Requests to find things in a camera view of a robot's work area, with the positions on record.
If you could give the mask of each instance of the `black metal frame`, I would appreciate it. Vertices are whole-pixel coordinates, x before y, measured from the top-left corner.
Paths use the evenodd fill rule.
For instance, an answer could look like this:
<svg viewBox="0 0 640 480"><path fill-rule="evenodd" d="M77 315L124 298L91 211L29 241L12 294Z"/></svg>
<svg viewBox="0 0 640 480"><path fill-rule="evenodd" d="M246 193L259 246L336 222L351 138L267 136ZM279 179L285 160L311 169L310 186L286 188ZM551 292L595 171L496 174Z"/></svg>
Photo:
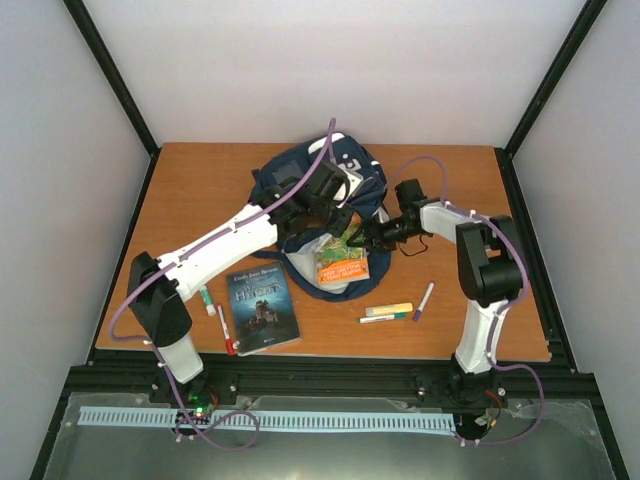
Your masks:
<svg viewBox="0 0 640 480"><path fill-rule="evenodd" d="M133 128L150 155L149 168L136 203L129 230L113 275L109 293L102 310L104 321L107 305L122 266L131 235L147 188L158 160L160 149L155 144L142 115L129 93L124 80L102 41L82 0L64 0L71 16L91 48L98 64L122 104ZM595 22L606 0L587 0L580 15L551 64L507 146L496 148L495 154L511 211L522 240L526 261L531 271L531 283L545 336L549 341L552 359L549 363L533 364L540 375L545 394L550 399L587 399L596 415L600 433L617 478L628 478L611 424L591 374L578 373L569 346L562 318L549 282L540 248L531 224L527 206L520 190L513 158L522 144L554 87ZM73 392L147 392L161 373L150 352L96 350L95 338L87 365L72 367L52 418L50 428L33 470L32 478L42 478L60 427L68 398ZM443 405L437 397L420 395L418 388L444 374L448 361L400 361L371 359L333 359L306 357L254 356L232 358L226 355L203 354L207 370L214 372L221 400L233 401L235 395L259 396L362 396L394 398L425 407L444 407L447 411L463 411ZM537 389L526 373L501 376L502 386L512 398L535 398Z"/></svg>

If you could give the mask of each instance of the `yellow highlighter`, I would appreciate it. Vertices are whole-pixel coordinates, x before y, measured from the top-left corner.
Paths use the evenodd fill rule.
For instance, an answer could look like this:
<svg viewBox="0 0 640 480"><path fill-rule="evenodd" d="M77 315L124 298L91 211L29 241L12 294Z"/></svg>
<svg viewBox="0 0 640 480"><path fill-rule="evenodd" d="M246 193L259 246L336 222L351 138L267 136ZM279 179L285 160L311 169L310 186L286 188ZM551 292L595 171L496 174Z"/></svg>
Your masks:
<svg viewBox="0 0 640 480"><path fill-rule="evenodd" d="M408 313L413 311L411 303L396 303L395 305L383 305L382 307L369 307L365 310L367 317L373 315L389 315L391 313Z"/></svg>

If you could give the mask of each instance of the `white wall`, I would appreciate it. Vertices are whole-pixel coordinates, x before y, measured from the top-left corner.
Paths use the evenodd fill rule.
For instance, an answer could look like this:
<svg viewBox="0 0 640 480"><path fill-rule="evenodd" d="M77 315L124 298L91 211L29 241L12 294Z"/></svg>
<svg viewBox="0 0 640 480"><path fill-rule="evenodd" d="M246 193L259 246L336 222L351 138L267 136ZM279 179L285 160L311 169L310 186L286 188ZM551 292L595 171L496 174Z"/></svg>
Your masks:
<svg viewBox="0 0 640 480"><path fill-rule="evenodd" d="M580 369L640 478L640 4L609 2L516 155Z"/></svg>
<svg viewBox="0 0 640 480"><path fill-rule="evenodd" d="M84 363L147 156L62 1L0 15L0 476Z"/></svg>
<svg viewBox="0 0 640 480"><path fill-rule="evenodd" d="M88 0L159 141L504 145L584 0Z"/></svg>

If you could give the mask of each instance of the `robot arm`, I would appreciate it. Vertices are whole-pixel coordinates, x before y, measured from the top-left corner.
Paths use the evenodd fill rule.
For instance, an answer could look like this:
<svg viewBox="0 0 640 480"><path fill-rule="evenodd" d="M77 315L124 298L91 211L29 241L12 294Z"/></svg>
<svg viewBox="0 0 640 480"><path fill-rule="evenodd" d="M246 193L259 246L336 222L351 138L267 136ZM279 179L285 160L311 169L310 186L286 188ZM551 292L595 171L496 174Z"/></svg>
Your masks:
<svg viewBox="0 0 640 480"><path fill-rule="evenodd" d="M318 165L300 193L269 214L243 222L281 199L295 181L290 178L266 189L255 205L246 205L228 222L189 245L157 259L143 252L132 261L129 295L151 275L175 265L130 307L179 382L188 382L203 369L189 334L192 322L185 302L204 284L244 257L275 244L278 238L303 231L311 221L321 222L337 236L349 225L353 211L345 202L361 180L327 161Z"/></svg>
<svg viewBox="0 0 640 480"><path fill-rule="evenodd" d="M498 339L507 315L508 309L503 307L516 298L522 288L516 262L487 225L437 198L428 199L417 180L401 182L395 191L402 214L384 223L363 223L348 244L373 250L395 250L398 243L423 234L436 234L456 244L458 279L468 302L464 332L455 360L462 375L490 371L489 358L495 362ZM507 216L490 220L520 252L513 220Z"/></svg>

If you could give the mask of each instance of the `purple marker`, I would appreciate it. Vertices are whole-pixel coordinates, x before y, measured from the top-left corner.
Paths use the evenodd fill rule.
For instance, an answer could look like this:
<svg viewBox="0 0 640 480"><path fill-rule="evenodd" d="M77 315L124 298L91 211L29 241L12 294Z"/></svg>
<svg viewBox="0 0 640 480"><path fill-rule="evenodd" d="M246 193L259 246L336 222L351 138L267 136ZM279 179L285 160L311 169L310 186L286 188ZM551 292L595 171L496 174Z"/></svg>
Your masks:
<svg viewBox="0 0 640 480"><path fill-rule="evenodd" d="M422 297L422 301L420 302L420 305L418 306L418 309L413 314L413 321L414 322L417 322L418 320L420 320L420 315L422 315L422 310L424 310L424 307L427 306L427 302L429 301L429 297L431 296L431 292L433 291L433 287L435 287L435 286L436 286L436 282L429 282L429 286L427 287L427 291L424 294L424 297Z"/></svg>

